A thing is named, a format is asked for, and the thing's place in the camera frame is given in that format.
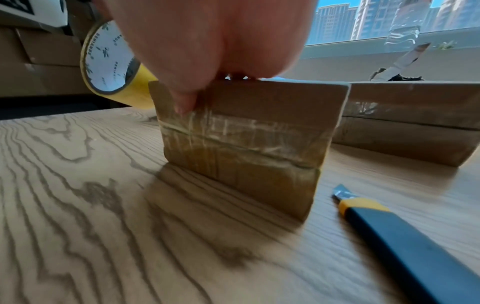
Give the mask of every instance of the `clear water bottle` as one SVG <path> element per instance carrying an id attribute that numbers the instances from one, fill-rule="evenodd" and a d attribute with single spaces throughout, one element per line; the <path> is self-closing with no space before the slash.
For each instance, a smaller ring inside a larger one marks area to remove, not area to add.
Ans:
<path id="1" fill-rule="evenodd" d="M 388 52 L 409 51 L 415 47 L 431 4 L 432 0 L 401 0 L 386 38 Z"/>

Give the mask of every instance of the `black handle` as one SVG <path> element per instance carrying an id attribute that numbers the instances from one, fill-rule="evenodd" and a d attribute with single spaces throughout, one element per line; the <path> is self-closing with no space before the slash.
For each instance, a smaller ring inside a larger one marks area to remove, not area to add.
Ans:
<path id="1" fill-rule="evenodd" d="M 345 219 L 414 303 L 480 303 L 480 277 L 394 213 L 353 207 Z"/>

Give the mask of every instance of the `sky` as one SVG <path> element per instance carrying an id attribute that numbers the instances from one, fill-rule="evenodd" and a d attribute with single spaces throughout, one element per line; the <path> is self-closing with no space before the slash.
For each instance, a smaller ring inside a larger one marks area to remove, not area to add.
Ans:
<path id="1" fill-rule="evenodd" d="M 433 0 L 431 7 L 436 8 L 439 7 L 444 0 Z M 333 4 L 343 4 L 343 3 L 350 3 L 351 7 L 357 7 L 360 4 L 360 0 L 319 0 L 318 6 L 319 7 L 326 7 L 331 6 Z"/>

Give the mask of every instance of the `human skin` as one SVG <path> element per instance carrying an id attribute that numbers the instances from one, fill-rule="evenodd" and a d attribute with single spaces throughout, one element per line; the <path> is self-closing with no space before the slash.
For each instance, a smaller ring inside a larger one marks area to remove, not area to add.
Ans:
<path id="1" fill-rule="evenodd" d="M 179 114 L 221 75 L 271 78 L 307 39 L 318 0 L 97 0 Z"/>

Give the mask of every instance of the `tape roll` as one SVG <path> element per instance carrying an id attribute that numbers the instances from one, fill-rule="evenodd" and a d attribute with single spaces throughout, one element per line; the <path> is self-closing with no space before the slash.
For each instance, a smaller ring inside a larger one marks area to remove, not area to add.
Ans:
<path id="1" fill-rule="evenodd" d="M 97 95 L 141 109 L 154 106 L 149 82 L 157 79 L 135 58 L 115 21 L 90 30 L 81 49 L 80 70 Z"/>

